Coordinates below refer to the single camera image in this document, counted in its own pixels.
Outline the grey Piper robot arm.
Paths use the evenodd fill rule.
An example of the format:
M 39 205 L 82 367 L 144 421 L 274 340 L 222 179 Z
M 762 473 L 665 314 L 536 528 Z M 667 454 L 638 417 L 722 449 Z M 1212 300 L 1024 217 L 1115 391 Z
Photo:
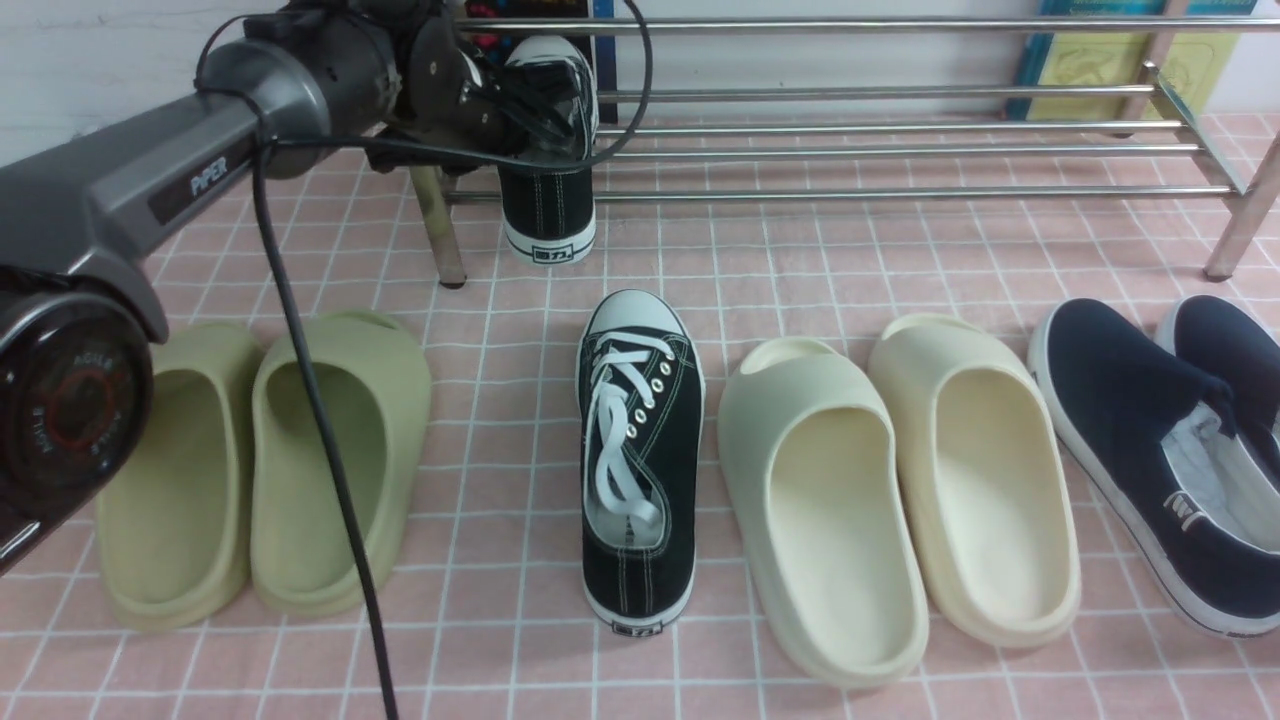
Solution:
M 522 135 L 444 1 L 291 1 L 209 46 L 195 91 L 3 168 L 4 571 L 69 521 L 140 442 L 169 336 L 145 261 L 253 173 L 291 179 L 385 126 L 447 151 Z

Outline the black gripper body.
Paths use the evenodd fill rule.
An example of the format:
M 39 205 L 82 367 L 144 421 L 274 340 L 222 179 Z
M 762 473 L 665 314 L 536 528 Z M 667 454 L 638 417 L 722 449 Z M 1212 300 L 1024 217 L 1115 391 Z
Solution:
M 399 95 L 385 124 L 451 151 L 513 156 L 527 135 L 500 109 L 480 51 L 448 1 L 417 1 L 396 36 Z

